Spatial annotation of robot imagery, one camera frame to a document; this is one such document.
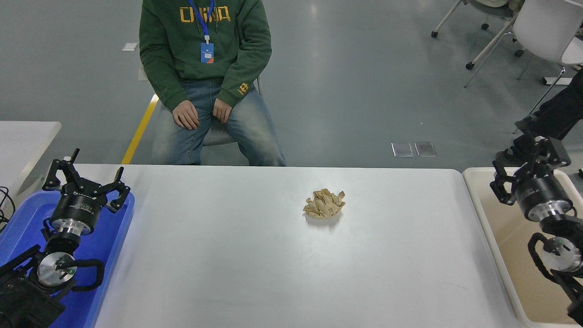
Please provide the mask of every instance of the beige tray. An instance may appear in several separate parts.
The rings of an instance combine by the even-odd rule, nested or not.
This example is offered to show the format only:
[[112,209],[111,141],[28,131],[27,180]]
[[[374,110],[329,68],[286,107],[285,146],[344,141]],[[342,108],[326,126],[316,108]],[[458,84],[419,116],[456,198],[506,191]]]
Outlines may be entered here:
[[[511,175],[516,168],[507,170]],[[539,224],[525,219],[518,204],[507,206],[498,202],[490,189],[494,172],[494,168],[469,168],[463,172],[463,178],[518,320],[528,328],[579,327],[567,316],[571,304],[567,295],[559,285],[542,276],[528,253],[526,245],[532,234],[542,232]],[[569,177],[558,170],[554,174],[577,211],[583,213],[583,199]]]

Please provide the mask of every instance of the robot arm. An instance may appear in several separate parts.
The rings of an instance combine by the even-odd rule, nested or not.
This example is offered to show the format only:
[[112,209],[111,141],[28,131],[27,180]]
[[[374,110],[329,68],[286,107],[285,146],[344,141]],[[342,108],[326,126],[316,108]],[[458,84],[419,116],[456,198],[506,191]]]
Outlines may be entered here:
[[[567,314],[583,326],[583,287],[575,279],[583,278],[583,220],[576,217],[573,202],[553,175],[556,168],[569,165],[570,159],[559,140],[536,137],[533,141],[538,151],[514,175],[507,175],[503,166],[493,162],[496,175],[490,187],[500,203],[518,203],[526,219],[555,236],[547,239],[535,233],[528,250],[539,271],[571,299]],[[510,192],[505,183],[511,184]],[[567,215],[571,210],[574,216]],[[540,255],[535,250],[538,242],[543,243]]]
[[[73,166],[78,153],[75,149],[70,160],[53,160],[43,185],[43,190],[61,192],[51,217],[43,222],[44,250],[34,245],[0,267],[0,328],[46,328],[65,310],[60,300],[67,293],[91,291],[103,282],[104,263],[76,260],[74,252],[81,237],[95,230],[101,209],[117,212],[130,188],[121,181],[123,168],[105,186],[80,177]],[[66,178],[63,186],[57,178],[59,170]],[[119,197],[108,203],[107,194],[112,191],[118,191]],[[76,285],[75,274],[82,267],[96,268],[94,283]]]

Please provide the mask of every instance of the green hoodie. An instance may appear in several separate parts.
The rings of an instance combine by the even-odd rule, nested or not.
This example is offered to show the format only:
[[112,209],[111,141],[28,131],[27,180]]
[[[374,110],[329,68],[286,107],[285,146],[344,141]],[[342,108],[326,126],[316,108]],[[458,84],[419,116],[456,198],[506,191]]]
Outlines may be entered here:
[[[194,0],[208,22],[210,0]],[[208,24],[215,61],[201,62],[201,24],[188,0],[143,0],[140,58],[160,100],[170,110],[188,100],[182,81],[222,79],[218,98],[234,106],[271,56],[271,34],[261,0],[215,0]]]

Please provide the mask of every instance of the black pants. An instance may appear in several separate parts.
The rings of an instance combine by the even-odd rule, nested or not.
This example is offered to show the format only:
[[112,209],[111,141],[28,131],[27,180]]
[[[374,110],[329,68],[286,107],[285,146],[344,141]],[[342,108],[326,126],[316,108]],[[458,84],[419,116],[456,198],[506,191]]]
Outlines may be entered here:
[[[536,119],[529,127],[534,136],[563,140],[573,126],[583,118],[583,69],[575,74],[565,89],[540,105],[534,115]],[[535,151],[532,139],[525,134],[514,139],[513,144],[513,152],[521,158]]]

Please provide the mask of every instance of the chair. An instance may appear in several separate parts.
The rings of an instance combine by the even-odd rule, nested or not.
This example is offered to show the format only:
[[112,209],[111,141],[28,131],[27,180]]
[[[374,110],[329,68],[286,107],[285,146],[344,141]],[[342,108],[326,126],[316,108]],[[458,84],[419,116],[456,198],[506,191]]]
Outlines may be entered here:
[[[534,106],[531,113],[563,76],[566,65],[583,62],[583,41],[575,37],[583,22],[583,0],[578,1],[526,0],[517,15],[512,32],[505,34],[513,34],[533,56],[538,56],[562,66],[559,76]],[[482,65],[483,62],[464,87],[469,85]]]
[[[453,12],[457,9],[457,7],[461,3],[463,3],[464,5],[467,5],[468,3],[471,4],[477,10],[485,13],[486,19],[488,17],[497,17],[497,18],[501,18],[501,19],[506,20],[504,27],[500,30],[500,32],[498,32],[498,34],[496,34],[496,36],[494,36],[492,41],[490,41],[490,43],[484,48],[484,50],[482,50],[476,56],[476,58],[474,58],[473,61],[466,64],[467,69],[473,69],[473,67],[476,65],[476,63],[481,62],[482,58],[491,51],[491,49],[496,45],[496,43],[500,39],[502,39],[502,37],[504,36],[504,33],[506,33],[506,31],[514,23],[514,20],[516,19],[516,15],[514,14],[514,11],[512,9],[510,9],[507,5],[504,5],[501,7],[490,7],[490,6],[486,6],[484,4],[481,4],[480,2],[478,2],[476,0],[458,0],[455,3],[455,5],[449,10],[449,12],[446,14],[446,16],[443,18],[443,20],[439,23],[439,25],[437,25],[437,27],[431,32],[432,38],[437,37],[439,30],[441,29],[441,27],[443,26],[445,21],[449,19],[449,17],[453,14]],[[488,23],[486,21],[484,21],[484,23],[482,23],[482,30],[487,30],[488,27],[489,27]],[[520,57],[522,55],[522,52],[517,51],[515,53],[515,55],[517,57]]]

